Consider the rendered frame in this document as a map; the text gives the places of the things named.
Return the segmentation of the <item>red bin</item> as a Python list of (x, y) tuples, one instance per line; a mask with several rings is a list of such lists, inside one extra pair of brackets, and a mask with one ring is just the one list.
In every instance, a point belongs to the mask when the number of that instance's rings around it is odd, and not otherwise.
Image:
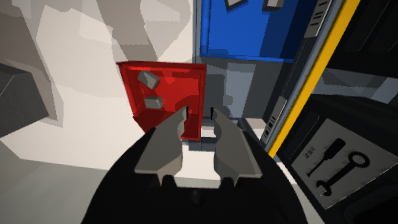
[[(123, 61), (118, 65), (133, 119), (146, 133), (184, 106), (188, 106), (188, 119), (184, 121), (181, 139), (200, 139), (206, 65), (197, 63)], [(147, 70), (160, 78), (157, 86), (150, 89), (137, 80), (140, 71)], [(144, 99), (148, 96), (162, 97), (161, 109), (146, 108)]]

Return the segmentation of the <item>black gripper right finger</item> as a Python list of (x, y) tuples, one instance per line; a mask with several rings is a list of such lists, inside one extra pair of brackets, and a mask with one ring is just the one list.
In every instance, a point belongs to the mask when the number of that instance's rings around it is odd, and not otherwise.
[(220, 183), (224, 177), (231, 177), (235, 189), (261, 198), (288, 224), (308, 224), (293, 186), (274, 159), (215, 107), (211, 107), (211, 120), (216, 120), (213, 164)]

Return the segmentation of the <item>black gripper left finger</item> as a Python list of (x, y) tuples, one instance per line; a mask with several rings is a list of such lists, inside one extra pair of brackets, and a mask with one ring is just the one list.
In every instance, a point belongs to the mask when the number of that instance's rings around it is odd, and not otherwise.
[(188, 119), (188, 106), (152, 127), (118, 158), (95, 191), (81, 224), (99, 224), (131, 195), (161, 186), (164, 175), (174, 177), (182, 169), (183, 118)]

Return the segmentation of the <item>yellow flat bar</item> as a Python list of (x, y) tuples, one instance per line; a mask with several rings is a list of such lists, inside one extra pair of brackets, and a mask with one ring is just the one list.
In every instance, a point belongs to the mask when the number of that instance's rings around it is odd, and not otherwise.
[(305, 105), (307, 99), (309, 98), (311, 92), (313, 91), (347, 25), (349, 24), (359, 2), (360, 0), (342, 0), (337, 14), (307, 74), (307, 77), (267, 152), (272, 158), (278, 151), (303, 106)]

